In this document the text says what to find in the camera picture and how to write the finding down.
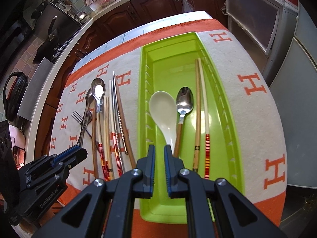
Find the stainless steel chopstick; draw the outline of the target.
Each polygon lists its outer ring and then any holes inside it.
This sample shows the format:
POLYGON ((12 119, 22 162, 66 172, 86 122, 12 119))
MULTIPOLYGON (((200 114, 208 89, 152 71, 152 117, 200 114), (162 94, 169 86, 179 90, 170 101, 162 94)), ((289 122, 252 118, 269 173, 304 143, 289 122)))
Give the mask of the stainless steel chopstick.
POLYGON ((113 77, 113 86, 114 86, 114 93, 115 93, 115 107, 116 107, 116 114, 117 114, 117 119, 118 119, 118 125, 120 129, 120 136, 122 140, 122 144, 124 147, 124 152, 126 155, 128 155, 127 147, 126 147, 126 142, 125 142, 125 136, 124 136, 124 131, 123 131, 123 126, 122 126, 122 121, 121 121, 121 115, 119 111, 119 101, 118 101, 118 88, 116 87, 117 82, 116 82, 116 75, 115 72, 112 72, 112 77, 113 77))

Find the white kitchen countertop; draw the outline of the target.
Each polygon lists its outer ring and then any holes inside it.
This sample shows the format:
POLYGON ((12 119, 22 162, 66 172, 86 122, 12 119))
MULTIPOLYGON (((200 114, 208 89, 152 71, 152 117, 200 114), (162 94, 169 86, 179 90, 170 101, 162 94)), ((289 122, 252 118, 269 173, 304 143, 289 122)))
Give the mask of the white kitchen countertop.
MULTIPOLYGON (((225 0, 188 0, 197 11, 205 11, 224 26, 221 12, 225 0)), ((48 152, 53 122, 68 75, 75 64, 101 45, 109 48, 117 40, 129 40, 127 32, 144 24, 182 12, 183 0, 116 0, 99 8, 62 52, 41 88, 26 138, 26 161, 48 152)))

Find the large round steel spoon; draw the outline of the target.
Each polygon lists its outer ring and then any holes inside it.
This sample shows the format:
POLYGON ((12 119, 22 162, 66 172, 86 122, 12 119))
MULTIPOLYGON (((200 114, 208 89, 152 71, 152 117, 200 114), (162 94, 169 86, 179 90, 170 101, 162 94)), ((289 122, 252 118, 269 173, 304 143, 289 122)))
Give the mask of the large round steel spoon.
POLYGON ((89 121, 92 118, 92 113, 89 110, 89 106, 90 106, 90 104, 92 103, 93 100, 94 100, 94 97, 92 95, 92 91, 91 91, 91 89, 89 89, 87 91, 86 96, 85 96, 85 110, 84 110, 84 114, 83 114, 83 120, 82 120, 82 123, 81 123, 81 131, 80 131, 78 142, 77 142, 77 144, 80 147, 83 146, 84 133, 85 133, 85 130, 87 128, 87 125, 89 124, 89 121))

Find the green plastic utensil tray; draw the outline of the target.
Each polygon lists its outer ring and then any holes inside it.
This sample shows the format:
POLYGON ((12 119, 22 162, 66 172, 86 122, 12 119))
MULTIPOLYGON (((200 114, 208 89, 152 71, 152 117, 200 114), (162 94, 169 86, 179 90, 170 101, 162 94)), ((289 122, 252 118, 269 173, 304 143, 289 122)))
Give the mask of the green plastic utensil tray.
POLYGON ((154 193, 152 198, 140 200, 140 215, 146 221, 186 223, 185 201, 171 199, 167 193, 165 139, 149 113, 149 100, 157 91, 165 91, 176 98, 184 86, 195 92, 197 59, 202 63, 208 102, 208 113, 202 113, 202 116, 209 118, 210 130, 202 132, 201 138, 210 137, 210 179, 222 177, 239 191, 244 190, 238 132, 215 56, 195 32, 156 41, 141 49, 138 90, 137 154, 146 156, 150 145, 156 149, 154 193))

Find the white ceramic soup spoon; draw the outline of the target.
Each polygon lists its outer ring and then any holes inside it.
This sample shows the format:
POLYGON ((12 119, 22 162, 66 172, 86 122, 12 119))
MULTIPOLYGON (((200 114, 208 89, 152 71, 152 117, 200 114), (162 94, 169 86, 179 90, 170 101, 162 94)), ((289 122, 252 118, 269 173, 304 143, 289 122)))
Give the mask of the white ceramic soup spoon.
POLYGON ((157 91, 149 101, 149 111, 157 127, 161 130, 165 142, 172 152, 176 143, 177 107, 173 97, 165 91, 157 91))

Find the grey refrigerator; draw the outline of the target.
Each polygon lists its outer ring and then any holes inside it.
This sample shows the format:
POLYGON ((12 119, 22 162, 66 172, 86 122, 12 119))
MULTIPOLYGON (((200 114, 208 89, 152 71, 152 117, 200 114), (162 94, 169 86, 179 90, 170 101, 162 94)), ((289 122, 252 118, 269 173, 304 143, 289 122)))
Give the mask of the grey refrigerator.
POLYGON ((287 183, 316 188, 316 25, 302 4, 290 48, 270 91, 281 117, 287 183))

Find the long brown wooden chopstick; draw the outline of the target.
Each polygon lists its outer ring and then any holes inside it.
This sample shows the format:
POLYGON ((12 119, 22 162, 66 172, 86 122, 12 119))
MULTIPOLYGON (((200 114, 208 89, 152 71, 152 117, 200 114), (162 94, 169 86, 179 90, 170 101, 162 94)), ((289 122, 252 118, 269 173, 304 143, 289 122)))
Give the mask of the long brown wooden chopstick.
POLYGON ((123 110, 123 107, 122 107, 122 101, 121 101, 121 95, 120 95, 118 83, 117 83, 116 87, 118 88, 117 92, 118 92, 118 101, 119 101, 119 111, 120 111, 120 115, 121 115, 121 121, 122 121, 124 136, 125 136, 126 147, 127 147, 127 151, 128 151, 128 157, 130 159, 131 167, 132 167, 132 169, 134 169, 136 167, 136 162, 135 162, 135 158, 134 158, 132 147, 131 147, 131 142, 130 142, 130 138, 129 138, 129 134, 128 134, 128 129, 127 129, 127 126, 126 126, 124 110, 123 110))

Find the bamboo chopstick dark band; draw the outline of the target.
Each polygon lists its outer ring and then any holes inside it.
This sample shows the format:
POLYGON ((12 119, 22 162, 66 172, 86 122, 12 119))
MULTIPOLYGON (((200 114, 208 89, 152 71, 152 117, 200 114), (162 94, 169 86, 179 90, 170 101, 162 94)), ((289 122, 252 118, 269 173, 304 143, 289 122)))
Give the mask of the bamboo chopstick dark band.
POLYGON ((199 166, 199 152, 201 147, 201 87, 200 87, 200 73, 199 60, 195 61, 196 68, 196 134, 195 134, 195 151, 193 156, 193 171, 198 172, 199 166))

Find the black electric kettle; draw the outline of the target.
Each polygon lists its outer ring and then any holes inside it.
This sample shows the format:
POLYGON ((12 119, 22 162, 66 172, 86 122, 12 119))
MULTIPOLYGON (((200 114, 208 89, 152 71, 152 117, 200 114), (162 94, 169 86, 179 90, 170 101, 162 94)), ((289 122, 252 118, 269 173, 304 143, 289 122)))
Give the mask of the black electric kettle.
POLYGON ((24 93, 28 86, 28 80, 28 77, 23 72, 16 71, 8 77, 4 85, 4 112, 6 119, 10 122, 13 122, 16 119, 21 100, 23 99, 24 93), (16 77, 16 79, 14 80, 8 95, 6 95, 5 89, 7 88, 7 85, 12 77, 16 77))

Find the wooden handled steel spoon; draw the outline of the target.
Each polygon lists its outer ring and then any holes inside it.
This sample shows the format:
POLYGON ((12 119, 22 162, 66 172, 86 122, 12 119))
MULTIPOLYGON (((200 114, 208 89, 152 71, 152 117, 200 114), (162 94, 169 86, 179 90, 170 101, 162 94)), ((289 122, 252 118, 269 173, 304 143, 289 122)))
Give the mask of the wooden handled steel spoon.
POLYGON ((179 157, 180 154, 180 140, 182 137, 182 129, 184 125, 184 119, 187 114, 193 110, 193 94, 190 88, 182 87, 177 94, 176 98, 177 112, 179 114, 177 124, 177 136, 174 148, 174 157, 179 157))

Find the long steel serving spoon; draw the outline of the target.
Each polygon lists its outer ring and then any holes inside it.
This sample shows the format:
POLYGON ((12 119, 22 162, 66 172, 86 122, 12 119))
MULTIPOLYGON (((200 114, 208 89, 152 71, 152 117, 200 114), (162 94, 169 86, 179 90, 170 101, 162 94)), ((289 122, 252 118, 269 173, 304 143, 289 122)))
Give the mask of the long steel serving spoon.
POLYGON ((105 83, 100 78, 95 78, 91 83, 91 93, 96 100, 96 112, 100 113, 103 110, 105 83))

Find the pale bamboo chopstick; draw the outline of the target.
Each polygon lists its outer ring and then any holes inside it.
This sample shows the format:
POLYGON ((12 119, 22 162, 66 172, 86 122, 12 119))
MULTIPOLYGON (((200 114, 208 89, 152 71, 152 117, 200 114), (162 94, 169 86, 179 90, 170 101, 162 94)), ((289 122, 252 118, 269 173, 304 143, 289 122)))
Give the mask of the pale bamboo chopstick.
POLYGON ((106 96, 105 98, 105 106, 106 106, 106 127, 105 127, 105 134, 106 134, 106 151, 107 151, 107 158, 108 158, 108 164, 109 164, 109 176, 110 180, 113 180, 115 178, 114 172, 113 172, 113 163, 112 163, 112 155, 111 155, 111 137, 110 137, 110 129, 109 129, 109 97, 106 96))
POLYGON ((111 146, 110 146, 110 133, 109 133, 109 98, 104 97, 104 116, 103 116, 103 129, 104 129, 104 140, 105 140, 105 151, 107 156, 107 162, 109 165, 109 180, 114 178, 113 166, 112 166, 112 156, 111 156, 111 146))

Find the dark wooden kitchen cabinets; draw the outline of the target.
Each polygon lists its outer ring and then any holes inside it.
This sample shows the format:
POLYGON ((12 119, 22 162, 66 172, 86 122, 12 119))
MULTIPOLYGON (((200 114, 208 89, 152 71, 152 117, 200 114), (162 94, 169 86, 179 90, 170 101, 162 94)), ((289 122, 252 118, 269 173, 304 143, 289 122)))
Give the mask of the dark wooden kitchen cabinets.
MULTIPOLYGON (((49 92, 44 96, 45 103, 40 109, 41 116, 36 134, 35 147, 28 150, 32 159, 48 154, 49 140, 57 107, 69 74, 76 63, 99 46, 144 24, 174 16, 182 12, 184 0, 129 0, 109 12, 104 13, 92 23, 75 42, 67 57, 49 85, 49 92)), ((228 17, 221 11, 225 0, 188 0, 195 11, 205 11, 212 18, 228 27, 228 17)))

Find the orange beige H-pattern cloth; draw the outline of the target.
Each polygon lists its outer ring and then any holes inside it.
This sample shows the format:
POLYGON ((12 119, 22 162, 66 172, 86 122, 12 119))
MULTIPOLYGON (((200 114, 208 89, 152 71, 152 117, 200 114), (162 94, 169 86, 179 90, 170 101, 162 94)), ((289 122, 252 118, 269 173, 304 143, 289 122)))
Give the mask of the orange beige H-pattern cloth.
MULTIPOLYGON (((281 221, 287 185, 287 153, 276 103, 256 64, 238 40, 217 20, 187 19, 171 24, 158 20, 153 31, 138 27, 127 32, 129 40, 101 45, 88 53, 69 74, 51 134, 50 154, 75 145, 80 126, 72 113, 83 113, 85 95, 95 78, 105 84, 117 77, 132 151, 137 154, 137 110, 141 49, 172 36, 195 32, 215 56, 238 132, 244 190, 240 191, 274 224, 281 221)), ((144 220, 140 200, 135 202, 133 237, 187 237, 187 224, 163 224, 144 220)))

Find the grey glass door cabinet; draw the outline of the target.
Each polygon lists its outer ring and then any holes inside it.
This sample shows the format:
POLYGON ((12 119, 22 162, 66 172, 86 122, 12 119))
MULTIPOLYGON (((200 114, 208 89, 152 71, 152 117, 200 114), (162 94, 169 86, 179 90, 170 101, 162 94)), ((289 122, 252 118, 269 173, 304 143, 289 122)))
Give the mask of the grey glass door cabinet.
POLYGON ((297 9, 284 0, 226 0, 226 13, 229 30, 271 84, 290 47, 297 9))

